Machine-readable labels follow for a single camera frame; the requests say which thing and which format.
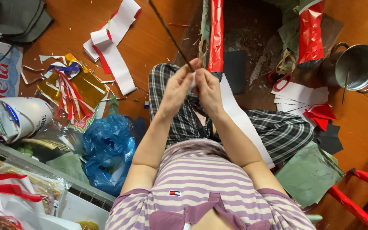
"metal rod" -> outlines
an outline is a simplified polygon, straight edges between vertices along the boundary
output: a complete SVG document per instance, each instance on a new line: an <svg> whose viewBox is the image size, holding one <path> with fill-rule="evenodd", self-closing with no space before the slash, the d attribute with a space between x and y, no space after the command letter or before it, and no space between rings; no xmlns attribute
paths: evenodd
<svg viewBox="0 0 368 230"><path fill-rule="evenodd" d="M344 84L343 99L341 101L341 104L342 105L344 105L344 100L346 98L347 83L349 82L349 73L350 73L350 70L347 71L346 82Z"/></svg>
<svg viewBox="0 0 368 230"><path fill-rule="evenodd" d="M166 29L167 34L170 36L172 43L175 45L175 47L178 49L178 52L180 52L181 56L183 57L183 59L185 60L185 62L187 63L188 67L190 67L190 70L192 72L195 72L195 70L193 69L193 67L191 66L190 62L188 61L188 59L186 58L186 56L184 55L184 53L182 52L182 50L180 49L180 47L177 45L177 42L175 42L175 39L173 38L173 35L171 34L170 30L167 28L166 23L164 22L163 18L161 17L160 13L158 12L158 10L156 9L156 6L154 5L152 0L148 0L148 2L150 3L151 8L153 8L154 12L156 13L157 17L160 19L161 24L163 25L164 29Z"/></svg>

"left hand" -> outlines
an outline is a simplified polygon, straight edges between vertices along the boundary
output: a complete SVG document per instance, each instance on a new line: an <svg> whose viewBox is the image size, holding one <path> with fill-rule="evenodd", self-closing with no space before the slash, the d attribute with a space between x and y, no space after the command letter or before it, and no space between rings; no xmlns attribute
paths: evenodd
<svg viewBox="0 0 368 230"><path fill-rule="evenodd" d="M202 61L196 58L191 60L190 64L197 70L201 68ZM167 81L159 112L172 119L186 99L192 82L193 74L188 65L184 65Z"/></svg>

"checkered pants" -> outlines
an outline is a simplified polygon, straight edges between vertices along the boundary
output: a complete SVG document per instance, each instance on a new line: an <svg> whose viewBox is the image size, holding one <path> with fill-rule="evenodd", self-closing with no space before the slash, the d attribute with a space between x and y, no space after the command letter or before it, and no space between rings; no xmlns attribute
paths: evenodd
<svg viewBox="0 0 368 230"><path fill-rule="evenodd" d="M178 69L177 65L164 63L156 65L151 70L148 77L151 120L159 109L167 80ZM202 138L197 129L198 118L192 108L203 114L198 97L189 94L171 122L166 148L184 140ZM288 159L313 138L311 126L299 116L268 110L245 112L251 119L274 164Z"/></svg>

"striped shirt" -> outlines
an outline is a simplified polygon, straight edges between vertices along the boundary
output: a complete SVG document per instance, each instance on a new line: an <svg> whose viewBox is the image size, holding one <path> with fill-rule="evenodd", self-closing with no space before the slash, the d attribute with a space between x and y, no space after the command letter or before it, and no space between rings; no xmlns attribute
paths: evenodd
<svg viewBox="0 0 368 230"><path fill-rule="evenodd" d="M165 150L151 190L119 196L106 230L183 230L214 208L235 230L314 230L288 196L255 190L248 175L231 163L224 148L190 139Z"/></svg>

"red scissors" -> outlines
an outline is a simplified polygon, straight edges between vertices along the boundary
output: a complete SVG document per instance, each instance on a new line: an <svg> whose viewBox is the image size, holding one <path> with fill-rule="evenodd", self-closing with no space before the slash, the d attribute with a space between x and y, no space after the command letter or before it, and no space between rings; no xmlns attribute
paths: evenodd
<svg viewBox="0 0 368 230"><path fill-rule="evenodd" d="M270 83L274 83L273 87L277 90L277 91L281 91L283 90L283 88L285 88L289 82L292 80L292 74L285 74L285 75L279 75L276 73L276 70L271 71L268 74L268 80ZM286 80L286 84L284 86L282 86L280 89L278 88L278 84L283 81Z"/></svg>

